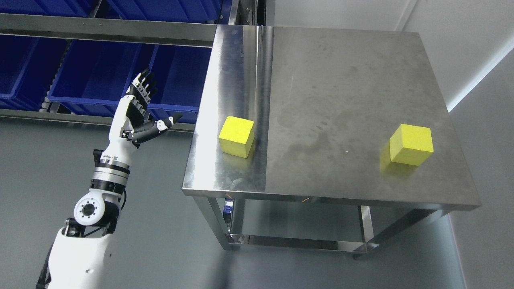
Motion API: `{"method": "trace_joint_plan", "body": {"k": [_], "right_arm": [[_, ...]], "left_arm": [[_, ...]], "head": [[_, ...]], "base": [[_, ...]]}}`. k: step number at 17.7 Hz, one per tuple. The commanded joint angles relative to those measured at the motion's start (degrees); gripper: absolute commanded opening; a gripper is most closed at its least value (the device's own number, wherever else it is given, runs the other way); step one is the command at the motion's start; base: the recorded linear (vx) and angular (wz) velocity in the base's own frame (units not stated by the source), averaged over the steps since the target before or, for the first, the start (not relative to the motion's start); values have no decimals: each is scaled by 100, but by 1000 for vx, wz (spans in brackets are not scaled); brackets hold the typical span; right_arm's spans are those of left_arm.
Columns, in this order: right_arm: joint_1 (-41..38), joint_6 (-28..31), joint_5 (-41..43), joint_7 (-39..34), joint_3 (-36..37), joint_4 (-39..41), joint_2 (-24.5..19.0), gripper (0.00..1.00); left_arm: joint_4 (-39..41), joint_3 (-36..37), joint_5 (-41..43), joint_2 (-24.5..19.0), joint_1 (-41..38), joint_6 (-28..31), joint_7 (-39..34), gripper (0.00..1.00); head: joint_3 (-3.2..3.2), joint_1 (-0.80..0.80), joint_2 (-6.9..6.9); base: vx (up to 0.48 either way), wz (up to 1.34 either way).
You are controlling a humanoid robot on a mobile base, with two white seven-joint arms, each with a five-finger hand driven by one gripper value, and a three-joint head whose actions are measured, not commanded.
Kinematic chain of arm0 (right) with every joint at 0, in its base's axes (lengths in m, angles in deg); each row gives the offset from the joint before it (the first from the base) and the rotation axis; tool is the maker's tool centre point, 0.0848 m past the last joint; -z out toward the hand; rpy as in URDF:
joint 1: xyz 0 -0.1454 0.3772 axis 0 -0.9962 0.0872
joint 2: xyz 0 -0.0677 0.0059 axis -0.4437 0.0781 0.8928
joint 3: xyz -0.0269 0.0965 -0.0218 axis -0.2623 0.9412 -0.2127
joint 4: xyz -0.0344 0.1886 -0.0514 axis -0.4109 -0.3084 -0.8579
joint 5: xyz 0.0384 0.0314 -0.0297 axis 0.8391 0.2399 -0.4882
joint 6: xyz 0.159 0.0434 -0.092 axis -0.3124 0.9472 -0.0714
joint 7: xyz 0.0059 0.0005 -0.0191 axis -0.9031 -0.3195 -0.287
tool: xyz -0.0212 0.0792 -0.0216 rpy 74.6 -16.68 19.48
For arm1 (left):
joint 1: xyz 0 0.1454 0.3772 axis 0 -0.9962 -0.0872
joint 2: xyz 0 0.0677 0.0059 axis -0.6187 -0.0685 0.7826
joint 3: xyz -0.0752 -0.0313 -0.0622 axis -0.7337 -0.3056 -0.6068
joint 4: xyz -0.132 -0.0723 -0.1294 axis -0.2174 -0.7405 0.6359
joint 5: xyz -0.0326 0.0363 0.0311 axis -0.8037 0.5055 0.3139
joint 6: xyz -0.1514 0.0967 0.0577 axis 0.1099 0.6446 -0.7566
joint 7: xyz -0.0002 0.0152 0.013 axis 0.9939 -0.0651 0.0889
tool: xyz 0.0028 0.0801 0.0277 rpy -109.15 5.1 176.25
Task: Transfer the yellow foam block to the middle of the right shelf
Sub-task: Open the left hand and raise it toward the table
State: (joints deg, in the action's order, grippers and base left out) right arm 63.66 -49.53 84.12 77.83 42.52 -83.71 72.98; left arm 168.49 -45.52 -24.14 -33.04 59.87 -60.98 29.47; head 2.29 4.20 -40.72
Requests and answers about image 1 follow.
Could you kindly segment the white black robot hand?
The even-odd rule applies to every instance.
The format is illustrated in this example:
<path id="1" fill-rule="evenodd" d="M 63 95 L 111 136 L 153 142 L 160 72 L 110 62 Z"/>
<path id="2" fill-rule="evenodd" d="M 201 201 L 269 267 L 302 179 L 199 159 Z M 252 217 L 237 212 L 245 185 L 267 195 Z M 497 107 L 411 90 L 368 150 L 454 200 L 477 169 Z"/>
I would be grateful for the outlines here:
<path id="1" fill-rule="evenodd" d="M 182 113 L 157 121 L 146 121 L 145 115 L 156 93 L 154 74 L 149 68 L 138 73 L 121 97 L 108 134 L 108 147 L 102 152 L 101 163 L 130 166 L 132 155 L 144 142 L 167 132 L 180 119 Z"/>

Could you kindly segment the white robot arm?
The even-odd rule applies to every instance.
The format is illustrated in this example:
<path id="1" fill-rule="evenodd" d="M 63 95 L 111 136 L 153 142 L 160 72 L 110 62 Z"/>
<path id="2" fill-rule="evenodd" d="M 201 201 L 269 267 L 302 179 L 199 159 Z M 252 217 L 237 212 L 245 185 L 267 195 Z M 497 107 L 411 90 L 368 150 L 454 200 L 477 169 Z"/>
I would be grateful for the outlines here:
<path id="1" fill-rule="evenodd" d="M 56 235 L 36 283 L 37 289 L 103 289 L 112 265 L 114 231 L 126 200 L 132 154 L 94 150 L 95 172 L 72 218 Z"/>

